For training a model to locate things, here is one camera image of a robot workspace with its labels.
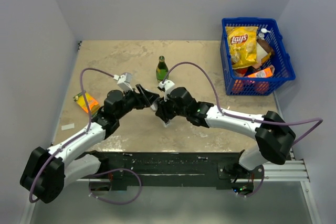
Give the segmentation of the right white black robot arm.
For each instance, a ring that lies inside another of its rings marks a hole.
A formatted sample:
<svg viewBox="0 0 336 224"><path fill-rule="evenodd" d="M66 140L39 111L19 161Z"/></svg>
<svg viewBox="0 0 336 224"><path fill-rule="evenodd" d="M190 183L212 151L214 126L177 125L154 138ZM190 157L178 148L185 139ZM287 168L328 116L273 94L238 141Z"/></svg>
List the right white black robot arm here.
<svg viewBox="0 0 336 224"><path fill-rule="evenodd" d="M225 129L248 136L257 145L241 152L234 173L246 178L256 167L271 162L283 165L296 138L293 130L273 111L265 115L228 112L212 103L196 101L184 87L160 88L164 97L157 101L156 116L164 124L176 116L195 126Z"/></svg>

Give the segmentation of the green glass bottle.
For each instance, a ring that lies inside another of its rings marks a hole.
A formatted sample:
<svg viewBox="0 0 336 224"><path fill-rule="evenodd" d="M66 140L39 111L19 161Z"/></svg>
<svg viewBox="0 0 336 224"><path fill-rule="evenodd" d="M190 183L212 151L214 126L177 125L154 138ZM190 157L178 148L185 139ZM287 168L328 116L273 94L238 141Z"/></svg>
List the green glass bottle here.
<svg viewBox="0 0 336 224"><path fill-rule="evenodd" d="M156 79L158 82L161 82L164 80L168 73L169 69L165 63L165 57L164 56L159 56L159 62L157 64L156 68Z"/></svg>

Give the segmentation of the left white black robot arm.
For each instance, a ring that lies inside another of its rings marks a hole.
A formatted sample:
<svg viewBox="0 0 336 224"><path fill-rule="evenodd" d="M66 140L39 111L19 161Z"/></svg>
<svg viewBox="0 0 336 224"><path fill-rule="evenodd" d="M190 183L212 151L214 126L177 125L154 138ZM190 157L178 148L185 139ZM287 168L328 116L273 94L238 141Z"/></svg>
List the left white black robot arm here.
<svg viewBox="0 0 336 224"><path fill-rule="evenodd" d="M29 191L29 201L53 201L65 186L66 168L78 156L112 135L120 125L119 120L127 113L149 108L159 97L140 84L129 91L112 90L103 107L81 131L56 146L35 148L20 179L20 185Z"/></svg>

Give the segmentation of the white cap bottle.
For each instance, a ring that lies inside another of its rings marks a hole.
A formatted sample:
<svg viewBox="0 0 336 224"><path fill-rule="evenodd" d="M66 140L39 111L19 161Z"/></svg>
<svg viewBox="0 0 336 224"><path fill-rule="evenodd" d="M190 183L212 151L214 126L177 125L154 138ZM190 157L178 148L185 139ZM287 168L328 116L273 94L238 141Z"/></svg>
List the white cap bottle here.
<svg viewBox="0 0 336 224"><path fill-rule="evenodd" d="M270 33L271 31L266 28L261 28L258 33L258 38L265 40L266 34Z"/></svg>

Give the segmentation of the brown white snack package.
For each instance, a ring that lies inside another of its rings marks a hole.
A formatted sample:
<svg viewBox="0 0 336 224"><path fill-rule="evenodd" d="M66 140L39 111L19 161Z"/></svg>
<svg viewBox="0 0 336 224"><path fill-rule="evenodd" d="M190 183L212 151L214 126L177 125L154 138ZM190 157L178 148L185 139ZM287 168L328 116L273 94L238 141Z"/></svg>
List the brown white snack package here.
<svg viewBox="0 0 336 224"><path fill-rule="evenodd" d="M262 65L275 55L274 49L265 40L258 38L256 43L257 65Z"/></svg>

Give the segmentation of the orange carton box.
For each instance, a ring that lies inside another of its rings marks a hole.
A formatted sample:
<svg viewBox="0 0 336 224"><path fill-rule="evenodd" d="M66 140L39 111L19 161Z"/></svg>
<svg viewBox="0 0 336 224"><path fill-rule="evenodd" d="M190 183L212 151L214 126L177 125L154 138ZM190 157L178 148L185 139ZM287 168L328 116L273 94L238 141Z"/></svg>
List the orange carton box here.
<svg viewBox="0 0 336 224"><path fill-rule="evenodd" d="M247 78L270 78L274 75L275 67L273 65L268 66L267 68L260 69L252 74L247 75Z"/></svg>

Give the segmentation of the yellow chips bag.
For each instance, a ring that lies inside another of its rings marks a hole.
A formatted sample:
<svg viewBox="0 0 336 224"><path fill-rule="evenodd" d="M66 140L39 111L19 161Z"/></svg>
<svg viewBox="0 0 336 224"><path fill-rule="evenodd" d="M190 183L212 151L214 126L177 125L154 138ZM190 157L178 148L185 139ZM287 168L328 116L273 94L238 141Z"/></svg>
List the yellow chips bag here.
<svg viewBox="0 0 336 224"><path fill-rule="evenodd" d="M257 63L257 26L225 27L233 69L248 68Z"/></svg>

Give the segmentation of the blue plastic basket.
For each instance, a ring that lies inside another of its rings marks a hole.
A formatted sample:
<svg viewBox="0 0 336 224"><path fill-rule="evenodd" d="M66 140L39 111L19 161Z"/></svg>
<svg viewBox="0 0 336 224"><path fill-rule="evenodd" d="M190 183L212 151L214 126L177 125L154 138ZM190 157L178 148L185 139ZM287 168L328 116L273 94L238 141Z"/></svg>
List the blue plastic basket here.
<svg viewBox="0 0 336 224"><path fill-rule="evenodd" d="M223 18L222 28L227 95L269 95L296 78L274 19Z"/></svg>

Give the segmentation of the white battery cover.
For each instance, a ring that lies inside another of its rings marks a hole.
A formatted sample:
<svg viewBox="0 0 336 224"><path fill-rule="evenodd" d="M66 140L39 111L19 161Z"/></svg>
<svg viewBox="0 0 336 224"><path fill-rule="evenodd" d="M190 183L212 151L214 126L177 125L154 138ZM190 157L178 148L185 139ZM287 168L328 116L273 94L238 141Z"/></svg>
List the white battery cover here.
<svg viewBox="0 0 336 224"><path fill-rule="evenodd" d="M66 130L70 130L70 129L74 129L75 128L75 124L71 123L71 124L67 124L67 125L62 125L61 126L61 130L62 131L66 131Z"/></svg>

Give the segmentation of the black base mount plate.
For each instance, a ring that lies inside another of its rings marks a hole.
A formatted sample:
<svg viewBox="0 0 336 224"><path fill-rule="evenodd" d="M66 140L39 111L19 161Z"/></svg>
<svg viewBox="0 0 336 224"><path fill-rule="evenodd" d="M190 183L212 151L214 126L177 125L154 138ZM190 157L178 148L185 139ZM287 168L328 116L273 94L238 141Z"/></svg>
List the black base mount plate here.
<svg viewBox="0 0 336 224"><path fill-rule="evenodd" d="M238 166L240 153L98 152L90 154L101 162L98 172L111 190L128 187L214 187L219 190L248 184L262 178L262 166L252 171ZM197 157L208 157L200 160Z"/></svg>

